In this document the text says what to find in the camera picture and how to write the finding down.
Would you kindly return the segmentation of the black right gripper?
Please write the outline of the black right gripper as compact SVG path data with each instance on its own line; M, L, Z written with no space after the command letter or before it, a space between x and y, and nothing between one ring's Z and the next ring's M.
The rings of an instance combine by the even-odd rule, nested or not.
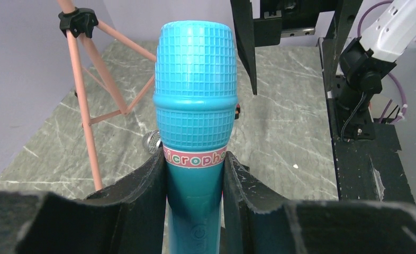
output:
M339 56L362 0L231 0L238 56L257 95L255 47L314 46L323 39L323 73L335 76Z

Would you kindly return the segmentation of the blue toy microphone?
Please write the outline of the blue toy microphone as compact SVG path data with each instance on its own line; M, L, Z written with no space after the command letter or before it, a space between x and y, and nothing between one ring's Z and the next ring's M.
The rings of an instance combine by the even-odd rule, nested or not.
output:
M165 24L155 80L167 162L169 251L218 253L223 164L238 103L231 29L209 21Z

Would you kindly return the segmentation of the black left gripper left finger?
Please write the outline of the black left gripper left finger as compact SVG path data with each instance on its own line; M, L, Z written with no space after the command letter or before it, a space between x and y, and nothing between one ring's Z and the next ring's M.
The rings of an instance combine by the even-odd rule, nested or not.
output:
M85 199L0 191L0 253L161 253L166 195L162 150Z

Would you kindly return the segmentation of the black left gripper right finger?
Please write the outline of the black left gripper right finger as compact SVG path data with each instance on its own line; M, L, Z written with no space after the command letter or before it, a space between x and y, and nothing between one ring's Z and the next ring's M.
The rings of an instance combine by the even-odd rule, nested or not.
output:
M378 201L299 201L227 152L223 253L416 253L416 208Z

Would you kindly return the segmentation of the black glitter microphone silver head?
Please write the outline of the black glitter microphone silver head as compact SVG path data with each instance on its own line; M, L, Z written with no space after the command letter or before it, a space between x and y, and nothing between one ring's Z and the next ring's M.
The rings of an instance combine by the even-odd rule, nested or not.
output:
M157 152L157 150L162 147L159 130L147 132L142 138L142 144L150 154Z

